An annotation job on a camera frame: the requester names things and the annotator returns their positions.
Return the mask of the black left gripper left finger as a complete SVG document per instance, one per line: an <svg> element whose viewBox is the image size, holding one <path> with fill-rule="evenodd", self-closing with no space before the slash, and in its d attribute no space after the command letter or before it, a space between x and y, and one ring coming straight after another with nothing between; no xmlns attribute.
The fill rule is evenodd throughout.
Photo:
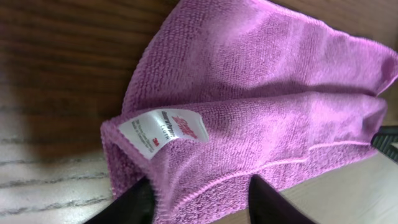
<svg viewBox="0 0 398 224"><path fill-rule="evenodd" d="M154 213L154 191L143 177L85 224L152 224Z"/></svg>

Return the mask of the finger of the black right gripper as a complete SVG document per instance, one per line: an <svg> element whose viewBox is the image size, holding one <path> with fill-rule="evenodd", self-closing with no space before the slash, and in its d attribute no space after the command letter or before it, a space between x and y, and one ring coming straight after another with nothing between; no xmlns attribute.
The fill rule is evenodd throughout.
<svg viewBox="0 0 398 224"><path fill-rule="evenodd" d="M371 145L397 163L397 126L381 126L373 136Z"/></svg>

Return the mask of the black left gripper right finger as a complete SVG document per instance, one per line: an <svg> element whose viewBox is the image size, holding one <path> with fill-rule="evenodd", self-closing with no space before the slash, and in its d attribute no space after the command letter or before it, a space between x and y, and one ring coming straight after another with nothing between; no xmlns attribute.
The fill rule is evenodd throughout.
<svg viewBox="0 0 398 224"><path fill-rule="evenodd" d="M253 175L248 193L251 224L315 224L259 175Z"/></svg>

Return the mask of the purple microfiber cloth with label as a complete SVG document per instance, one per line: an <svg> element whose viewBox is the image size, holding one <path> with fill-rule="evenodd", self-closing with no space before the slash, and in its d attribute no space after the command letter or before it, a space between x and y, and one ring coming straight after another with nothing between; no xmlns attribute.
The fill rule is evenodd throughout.
<svg viewBox="0 0 398 224"><path fill-rule="evenodd" d="M284 190L367 159L397 54L269 1L180 1L101 126L113 194L149 180L156 223L211 223L260 175Z"/></svg>

